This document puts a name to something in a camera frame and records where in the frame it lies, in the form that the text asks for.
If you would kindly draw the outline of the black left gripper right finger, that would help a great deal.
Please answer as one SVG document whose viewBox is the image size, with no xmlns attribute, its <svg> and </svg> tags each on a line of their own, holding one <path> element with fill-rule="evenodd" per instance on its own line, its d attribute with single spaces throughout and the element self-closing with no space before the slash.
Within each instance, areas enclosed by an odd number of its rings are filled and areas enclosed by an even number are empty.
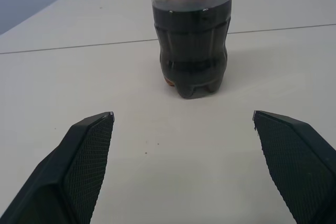
<svg viewBox="0 0 336 224">
<path fill-rule="evenodd" d="M 266 164 L 296 223 L 335 223 L 335 149 L 308 123 L 255 111 Z"/>
</svg>

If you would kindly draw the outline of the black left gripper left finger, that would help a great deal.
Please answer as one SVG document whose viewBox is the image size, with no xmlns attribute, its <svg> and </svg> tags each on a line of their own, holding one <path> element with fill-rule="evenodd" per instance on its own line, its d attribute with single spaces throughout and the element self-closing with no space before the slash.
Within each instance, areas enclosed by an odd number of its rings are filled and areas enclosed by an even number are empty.
<svg viewBox="0 0 336 224">
<path fill-rule="evenodd" d="M 1 223 L 90 223 L 102 187 L 113 112 L 72 125 L 34 169 Z"/>
</svg>

